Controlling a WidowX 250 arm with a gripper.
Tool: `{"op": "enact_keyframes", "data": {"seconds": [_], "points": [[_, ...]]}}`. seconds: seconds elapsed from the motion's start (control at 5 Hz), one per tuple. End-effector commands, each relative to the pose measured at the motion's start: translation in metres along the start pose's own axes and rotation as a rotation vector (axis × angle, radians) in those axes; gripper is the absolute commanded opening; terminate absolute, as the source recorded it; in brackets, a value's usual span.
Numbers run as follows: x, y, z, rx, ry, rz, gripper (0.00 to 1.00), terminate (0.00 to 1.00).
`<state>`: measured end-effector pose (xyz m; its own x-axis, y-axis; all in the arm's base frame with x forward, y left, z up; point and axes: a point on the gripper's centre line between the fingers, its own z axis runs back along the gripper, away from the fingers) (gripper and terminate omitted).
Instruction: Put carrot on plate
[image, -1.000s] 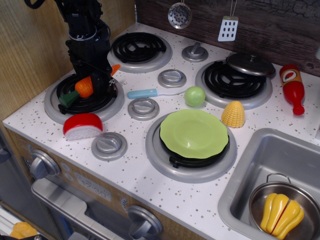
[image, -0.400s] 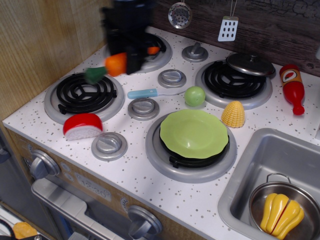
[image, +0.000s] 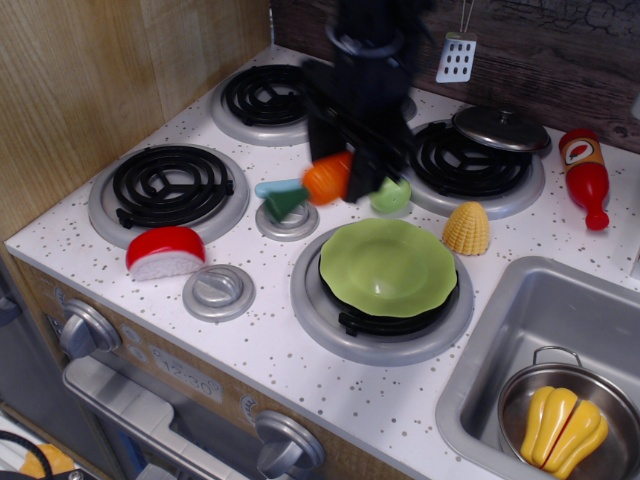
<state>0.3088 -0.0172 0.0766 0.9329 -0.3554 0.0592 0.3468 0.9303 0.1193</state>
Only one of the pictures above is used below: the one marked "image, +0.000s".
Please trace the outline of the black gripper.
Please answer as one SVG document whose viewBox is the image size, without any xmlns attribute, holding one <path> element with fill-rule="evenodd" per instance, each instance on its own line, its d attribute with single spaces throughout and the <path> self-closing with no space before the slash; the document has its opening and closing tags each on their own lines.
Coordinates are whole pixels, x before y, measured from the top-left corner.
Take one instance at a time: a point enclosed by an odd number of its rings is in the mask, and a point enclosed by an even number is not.
<svg viewBox="0 0 640 480">
<path fill-rule="evenodd" d="M 415 75 L 415 46 L 337 44 L 331 64 L 301 65 L 308 140 L 315 163 L 352 146 L 344 200 L 356 203 L 407 168 L 412 134 L 402 114 Z"/>
</svg>

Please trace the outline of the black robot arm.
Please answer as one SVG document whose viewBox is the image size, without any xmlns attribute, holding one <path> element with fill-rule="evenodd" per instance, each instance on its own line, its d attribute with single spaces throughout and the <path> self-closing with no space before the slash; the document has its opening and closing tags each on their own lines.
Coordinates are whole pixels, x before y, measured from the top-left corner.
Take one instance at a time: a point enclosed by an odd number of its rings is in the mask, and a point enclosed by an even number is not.
<svg viewBox="0 0 640 480">
<path fill-rule="evenodd" d="M 403 107 L 430 33 L 430 1 L 341 1 L 326 28 L 333 61 L 301 65 L 314 161 L 352 148 L 344 200 L 354 203 L 399 180 L 415 155 Z"/>
</svg>

